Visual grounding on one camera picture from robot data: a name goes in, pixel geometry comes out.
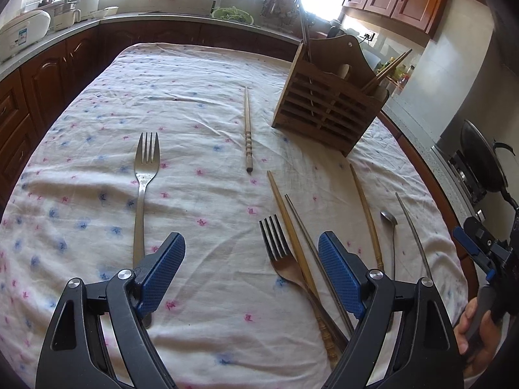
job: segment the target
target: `tablecloth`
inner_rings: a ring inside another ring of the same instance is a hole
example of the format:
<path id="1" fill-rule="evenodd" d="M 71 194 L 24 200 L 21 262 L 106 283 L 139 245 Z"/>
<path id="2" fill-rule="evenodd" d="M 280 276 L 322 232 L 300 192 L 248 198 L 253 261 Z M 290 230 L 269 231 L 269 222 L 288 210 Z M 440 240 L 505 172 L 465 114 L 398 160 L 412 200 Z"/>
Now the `tablecloth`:
<path id="1" fill-rule="evenodd" d="M 115 59 L 44 137 L 0 225 L 0 349 L 34 386 L 38 356 L 66 282 L 110 279 L 131 266 L 141 132 L 157 132 L 160 170 L 145 201 L 145 246 L 172 231 L 186 256 L 149 335 L 177 385 L 198 388 L 319 388 L 330 373 L 309 302 L 280 279 L 258 221 L 278 212 L 266 171 L 289 193 L 310 235 L 332 230 L 375 267 L 354 164 L 377 227 L 386 270 L 396 228 L 396 278 L 425 275 L 394 192 L 418 228 L 450 318 L 466 281 L 440 212 L 388 130 L 375 120 L 345 159 L 338 151 L 270 127 L 290 63 L 189 45 L 139 44 Z M 250 89 L 254 171 L 245 168 L 244 88 Z M 324 306 L 343 324 L 304 247 Z M 129 382 L 107 315 L 114 368 Z M 398 327 L 388 333 L 371 381 L 383 377 Z"/>

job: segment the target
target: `gray countertop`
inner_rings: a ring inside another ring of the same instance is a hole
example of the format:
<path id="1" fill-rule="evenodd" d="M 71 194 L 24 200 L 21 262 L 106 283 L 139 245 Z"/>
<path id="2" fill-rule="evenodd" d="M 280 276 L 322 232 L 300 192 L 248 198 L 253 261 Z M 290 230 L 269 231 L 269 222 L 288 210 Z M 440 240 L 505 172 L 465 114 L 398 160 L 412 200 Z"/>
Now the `gray countertop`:
<path id="1" fill-rule="evenodd" d="M 286 32 L 271 30 L 265 27 L 244 25 L 242 23 L 228 22 L 226 20 L 213 19 L 209 17 L 189 16 L 183 14 L 121 13 L 100 20 L 86 20 L 84 22 L 76 23 L 72 27 L 58 32 L 49 32 L 40 41 L 28 46 L 15 56 L 4 61 L 3 63 L 0 63 L 0 80 L 6 78 L 7 75 L 15 71 L 18 67 L 20 67 L 23 63 L 25 63 L 32 57 L 40 54 L 47 48 L 77 33 L 83 32 L 84 30 L 93 28 L 97 25 L 104 23 L 131 22 L 139 20 L 176 20 L 180 22 L 195 22 L 207 23 L 211 25 L 223 25 L 230 28 L 260 33 L 261 35 L 266 35 L 272 38 L 280 39 L 282 41 L 291 42 L 295 45 L 299 44 L 300 42 L 299 38 L 290 35 Z"/>

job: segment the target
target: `label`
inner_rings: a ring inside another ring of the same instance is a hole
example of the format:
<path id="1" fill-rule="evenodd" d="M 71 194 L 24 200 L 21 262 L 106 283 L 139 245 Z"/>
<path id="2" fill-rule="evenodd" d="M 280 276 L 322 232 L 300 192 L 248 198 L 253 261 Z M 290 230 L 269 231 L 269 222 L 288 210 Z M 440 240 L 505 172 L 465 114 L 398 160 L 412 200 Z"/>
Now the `label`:
<path id="1" fill-rule="evenodd" d="M 24 28 L 18 32 L 18 46 L 23 45 L 27 42 L 27 28 Z"/>

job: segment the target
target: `wooden chopstick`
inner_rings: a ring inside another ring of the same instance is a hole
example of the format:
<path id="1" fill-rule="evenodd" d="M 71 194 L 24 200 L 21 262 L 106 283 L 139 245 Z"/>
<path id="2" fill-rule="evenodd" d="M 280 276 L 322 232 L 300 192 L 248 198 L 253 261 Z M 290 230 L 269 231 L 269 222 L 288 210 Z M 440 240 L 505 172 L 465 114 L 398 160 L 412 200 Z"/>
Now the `wooden chopstick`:
<path id="1" fill-rule="evenodd" d="M 292 249 L 294 250 L 295 258 L 297 259 L 297 262 L 301 267 L 303 278 L 306 282 L 306 285 L 308 285 L 310 291 L 312 291 L 316 298 L 319 300 L 319 293 L 317 292 L 316 284 L 313 281 L 313 277 L 310 272 L 310 268 L 308 267 L 308 263 L 303 252 L 303 248 L 301 247 L 301 243 L 299 243 L 299 238 L 297 237 L 297 233 L 295 232 L 294 224 L 292 224 L 292 219 L 290 219 L 290 215 L 286 210 L 286 206 L 283 202 L 283 198 L 281 197 L 281 193 L 279 192 L 276 180 L 274 180 L 274 176 L 270 171 L 267 171 L 267 177 L 268 180 L 271 182 L 272 192 L 274 194 L 274 198 L 276 199 L 276 203 L 278 204 L 279 212 L 281 212 L 283 222 L 285 223 L 286 231 L 289 234 L 290 243 L 292 244 Z M 328 355 L 330 366 L 333 369 L 336 367 L 339 361 L 335 349 L 335 344 L 333 343 L 332 336 L 330 335 L 330 332 L 328 332 L 328 329 L 326 328 L 326 325 L 324 324 L 317 309 L 313 310 L 313 314 L 316 317 L 319 330 L 321 331 L 321 338 L 324 342 L 324 348 L 326 349 L 326 354 Z"/>
<path id="2" fill-rule="evenodd" d="M 341 304 L 341 301 L 339 300 L 339 295 L 337 294 L 337 291 L 333 287 L 333 284 L 330 281 L 330 278 L 328 277 L 326 270 L 324 269 L 321 259 L 319 258 L 319 252 L 317 251 L 315 244 L 313 244 L 312 238 L 310 237 L 310 234 L 308 233 L 308 231 L 305 227 L 305 224 L 303 224 L 303 221 L 301 220 L 299 214 L 295 210 L 295 206 L 292 203 L 292 201 L 290 200 L 290 197 L 288 194 L 285 195 L 285 199 L 290 206 L 290 210 L 294 214 L 294 217 L 299 225 L 299 228 L 303 232 L 303 236 L 305 237 L 306 244 L 308 244 L 308 247 L 310 247 L 310 251 L 312 252 L 313 258 L 315 259 L 316 264 L 319 267 L 319 270 L 321 271 L 321 275 L 323 276 L 324 281 L 326 282 L 326 286 L 328 287 L 328 290 L 332 294 L 333 301 L 335 302 L 335 305 L 336 305 L 337 309 L 339 310 L 339 314 L 341 314 L 341 318 L 343 319 L 344 326 L 346 327 L 346 330 L 348 331 L 348 334 L 350 335 L 350 337 L 352 337 L 355 332 L 355 328 L 354 328 L 353 324 L 351 323 L 348 313 L 346 312 L 343 305 Z"/>
<path id="3" fill-rule="evenodd" d="M 382 69 L 380 72 L 378 72 L 378 74 L 375 77 L 373 77 L 373 79 L 371 79 L 369 82 L 367 82 L 367 84 L 364 85 L 364 87 L 362 87 L 361 92 L 367 93 L 371 90 L 371 88 L 373 86 L 378 85 L 382 81 L 382 79 L 387 76 L 388 72 L 391 69 L 394 69 L 396 66 L 398 66 L 398 64 L 400 64 L 401 62 L 404 61 L 404 58 L 406 58 L 409 54 L 411 54 L 411 51 L 412 50 L 406 51 L 400 57 L 398 57 L 396 60 L 391 62 L 388 66 L 384 67 L 384 69 Z"/>
<path id="4" fill-rule="evenodd" d="M 248 87 L 245 87 L 245 156 L 247 172 L 252 172 L 251 111 L 248 106 Z"/>
<path id="5" fill-rule="evenodd" d="M 384 263 L 382 261 L 382 252 L 380 251 L 380 243 L 378 241 L 377 229 L 375 228 L 375 223 L 373 222 L 373 217 L 371 216 L 371 211 L 369 210 L 368 201 L 366 200 L 366 195 L 364 194 L 364 190 L 362 189 L 362 185 L 360 184 L 359 178 L 356 175 L 354 166 L 350 164 L 351 175 L 354 177 L 355 186 L 357 187 L 357 192 L 359 192 L 360 201 L 362 203 L 362 208 L 364 209 L 364 214 L 366 216 L 366 221 L 368 222 L 369 235 L 371 236 L 371 242 L 373 243 L 373 249 L 375 251 L 375 258 L 377 260 L 377 267 L 382 272 L 384 271 Z"/>

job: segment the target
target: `black handle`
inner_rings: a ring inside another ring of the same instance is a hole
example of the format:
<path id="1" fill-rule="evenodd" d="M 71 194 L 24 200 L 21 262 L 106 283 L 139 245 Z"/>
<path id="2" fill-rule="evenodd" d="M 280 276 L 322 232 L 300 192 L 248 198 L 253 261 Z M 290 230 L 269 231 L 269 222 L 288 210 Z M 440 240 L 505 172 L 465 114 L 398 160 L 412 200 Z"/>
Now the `black handle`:
<path id="1" fill-rule="evenodd" d="M 479 336 L 479 326 L 485 313 L 492 309 L 492 306 L 496 301 L 496 296 L 497 294 L 494 288 L 489 285 L 485 285 L 479 289 L 477 294 L 476 313 L 472 318 L 472 323 L 470 324 L 469 330 L 467 330 L 465 334 L 466 340 L 469 343 L 469 347 L 462 356 L 465 364 L 468 364 L 474 353 L 483 347 L 481 336 Z"/>

